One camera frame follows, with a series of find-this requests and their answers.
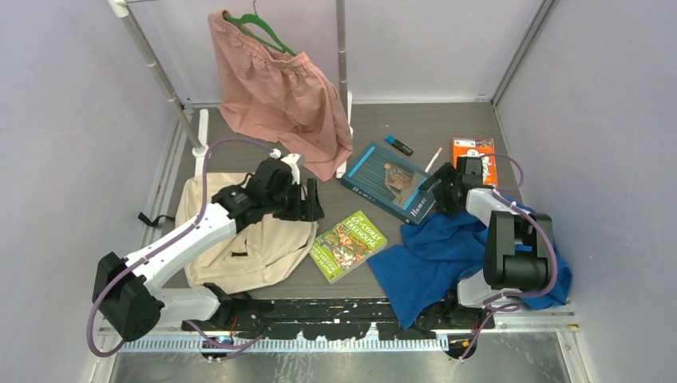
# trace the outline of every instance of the clothes hanger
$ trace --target clothes hanger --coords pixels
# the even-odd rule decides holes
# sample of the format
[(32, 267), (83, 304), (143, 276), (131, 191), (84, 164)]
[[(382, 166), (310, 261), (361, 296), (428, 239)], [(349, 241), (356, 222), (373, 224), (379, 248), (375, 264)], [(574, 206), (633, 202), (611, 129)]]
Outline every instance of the clothes hanger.
[[(249, 36), (255, 38), (259, 42), (270, 46), (272, 49), (277, 50), (280, 53), (289, 53), (292, 56), (296, 56), (296, 53), (294, 53), (293, 50), (289, 49), (288, 46), (284, 45), (275, 32), (273, 32), (273, 29), (262, 19), (259, 17), (259, 14), (256, 12), (256, 0), (252, 3), (254, 6), (254, 14), (244, 14), (242, 15), (241, 18), (232, 18), (230, 16), (224, 17), (226, 21), (232, 22), (233, 24), (236, 24), (238, 28), (240, 28), (241, 31), (244, 33), (248, 34)], [(243, 28), (243, 24), (254, 24), (255, 26), (260, 27), (264, 32), (266, 32), (274, 42), (276, 42), (278, 46), (272, 45), (270, 42), (263, 40), (262, 38), (256, 36), (253, 34), (250, 30), (247, 28)]]

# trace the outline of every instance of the book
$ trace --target book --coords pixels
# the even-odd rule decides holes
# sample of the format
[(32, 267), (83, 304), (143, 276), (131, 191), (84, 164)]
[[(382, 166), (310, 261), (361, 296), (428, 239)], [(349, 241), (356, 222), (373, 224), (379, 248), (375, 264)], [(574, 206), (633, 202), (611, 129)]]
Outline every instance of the book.
[(358, 211), (313, 242), (311, 257), (329, 283), (338, 281), (386, 246), (386, 237)]
[(418, 189), (427, 179), (426, 172), (372, 142), (341, 184), (404, 223), (418, 225), (435, 202), (432, 193)]
[[(494, 150), (493, 138), (454, 138), (451, 140), (451, 164), (456, 167), (459, 156), (479, 157), (482, 154), (493, 154)], [(482, 178), (484, 185), (498, 187), (494, 157), (482, 157)]]

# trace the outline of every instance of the beige cloth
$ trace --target beige cloth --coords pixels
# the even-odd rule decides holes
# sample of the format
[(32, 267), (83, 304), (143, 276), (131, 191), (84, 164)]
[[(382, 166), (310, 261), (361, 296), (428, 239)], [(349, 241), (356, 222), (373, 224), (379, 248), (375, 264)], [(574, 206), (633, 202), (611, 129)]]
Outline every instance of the beige cloth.
[[(208, 173), (207, 195), (211, 198), (221, 188), (239, 184), (244, 177), (245, 173)], [(202, 176), (197, 176), (184, 185), (176, 225), (196, 215), (201, 203)], [(214, 245), (190, 262), (185, 267), (188, 283), (196, 286), (212, 282), (227, 294), (276, 284), (288, 277), (308, 254), (317, 228), (316, 222), (288, 222), (265, 215), (261, 222)]]
[(224, 96), (221, 115), (233, 132), (303, 154), (303, 166), (329, 180), (353, 151), (336, 88), (305, 53), (275, 52), (224, 14), (208, 18)]

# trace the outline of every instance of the blue fabric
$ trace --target blue fabric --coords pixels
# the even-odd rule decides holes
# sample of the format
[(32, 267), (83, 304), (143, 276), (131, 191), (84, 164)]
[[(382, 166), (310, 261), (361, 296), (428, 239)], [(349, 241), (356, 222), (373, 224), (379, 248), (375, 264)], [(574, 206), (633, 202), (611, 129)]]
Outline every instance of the blue fabric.
[[(401, 231), (405, 246), (392, 246), (367, 262), (406, 330), (421, 310), (443, 299), (460, 278), (482, 268), (489, 229), (463, 211), (453, 219), (442, 213), (428, 215), (418, 226), (402, 225)], [(556, 246), (555, 252), (558, 276), (552, 291), (544, 297), (524, 299), (535, 310), (566, 304), (572, 275)]]

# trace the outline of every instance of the pink shorts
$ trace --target pink shorts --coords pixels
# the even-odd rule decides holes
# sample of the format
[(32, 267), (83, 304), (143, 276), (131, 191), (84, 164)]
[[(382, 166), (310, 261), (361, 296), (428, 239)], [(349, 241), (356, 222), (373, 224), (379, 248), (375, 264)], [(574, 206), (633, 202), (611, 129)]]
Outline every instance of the pink shorts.
[(224, 103), (234, 132), (280, 142), (301, 153), (304, 166), (330, 179), (352, 153), (339, 93), (305, 53), (278, 53), (224, 20), (209, 15)]

